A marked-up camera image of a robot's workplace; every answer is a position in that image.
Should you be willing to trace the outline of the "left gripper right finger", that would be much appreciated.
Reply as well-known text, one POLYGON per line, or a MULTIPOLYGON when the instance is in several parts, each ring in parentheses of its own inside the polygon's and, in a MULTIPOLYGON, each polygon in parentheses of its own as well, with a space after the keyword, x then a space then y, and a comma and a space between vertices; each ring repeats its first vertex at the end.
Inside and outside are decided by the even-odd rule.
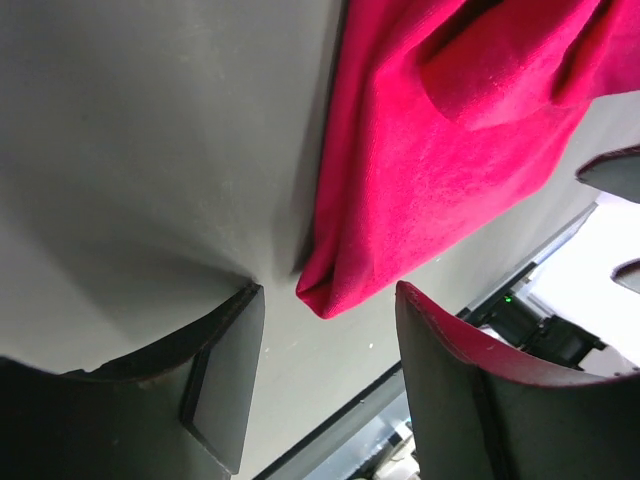
POLYGON ((635 479, 639 377, 521 352, 396 286, 401 364, 424 479, 635 479))

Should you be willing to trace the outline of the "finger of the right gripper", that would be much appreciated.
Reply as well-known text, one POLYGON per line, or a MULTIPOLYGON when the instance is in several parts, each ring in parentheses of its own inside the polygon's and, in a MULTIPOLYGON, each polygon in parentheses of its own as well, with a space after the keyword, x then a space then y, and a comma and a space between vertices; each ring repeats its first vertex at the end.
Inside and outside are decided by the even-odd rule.
POLYGON ((626 147, 598 155, 576 171, 584 185, 639 203, 639 148, 626 147))
POLYGON ((611 274, 611 279, 617 285, 639 294, 640 259, 630 260, 617 266, 611 274))

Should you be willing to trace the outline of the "red t shirt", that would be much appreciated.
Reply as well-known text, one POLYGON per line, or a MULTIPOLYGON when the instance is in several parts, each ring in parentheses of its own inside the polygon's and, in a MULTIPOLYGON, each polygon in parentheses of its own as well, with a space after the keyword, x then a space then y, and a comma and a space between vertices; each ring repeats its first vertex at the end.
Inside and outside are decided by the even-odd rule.
POLYGON ((296 287, 323 319, 538 191, 639 87, 635 1, 353 1, 296 287))

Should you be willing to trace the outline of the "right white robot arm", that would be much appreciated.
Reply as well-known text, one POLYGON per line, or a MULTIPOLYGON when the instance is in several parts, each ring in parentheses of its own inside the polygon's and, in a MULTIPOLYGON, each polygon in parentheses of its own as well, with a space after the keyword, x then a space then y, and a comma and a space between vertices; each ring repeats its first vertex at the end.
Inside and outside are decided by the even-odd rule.
POLYGON ((639 370, 639 148, 600 154, 577 181, 597 199, 465 319, 546 361, 603 377, 639 370))

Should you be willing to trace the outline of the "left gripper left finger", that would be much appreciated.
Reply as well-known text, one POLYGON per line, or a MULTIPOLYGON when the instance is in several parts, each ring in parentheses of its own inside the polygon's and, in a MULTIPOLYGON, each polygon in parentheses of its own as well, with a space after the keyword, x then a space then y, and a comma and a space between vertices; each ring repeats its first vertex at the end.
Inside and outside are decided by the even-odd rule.
POLYGON ((92 372, 1 361, 5 479, 228 479, 240 467, 264 328, 246 285, 92 372))

